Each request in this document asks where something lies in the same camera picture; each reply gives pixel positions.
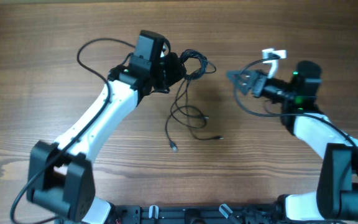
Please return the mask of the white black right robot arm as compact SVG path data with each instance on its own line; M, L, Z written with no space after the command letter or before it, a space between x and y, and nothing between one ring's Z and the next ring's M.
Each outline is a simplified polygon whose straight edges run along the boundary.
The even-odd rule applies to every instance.
M298 62L289 82L250 65L226 73L243 111L253 113L241 103L240 93L279 103L280 113L265 113L264 117L280 118L290 134L323 160L317 189L279 196L267 213L270 222L358 222L358 139L332 124L316 104L321 73L318 64L307 60Z

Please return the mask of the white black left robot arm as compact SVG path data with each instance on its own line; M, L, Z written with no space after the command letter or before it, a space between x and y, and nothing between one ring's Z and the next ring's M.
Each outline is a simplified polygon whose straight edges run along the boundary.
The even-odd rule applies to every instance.
M113 204L96 196L93 164L119 123L143 97L168 93L183 69L169 41L142 30L134 52L103 78L104 87L84 115L48 144L39 141L30 152L27 200L73 223L109 223L119 218Z

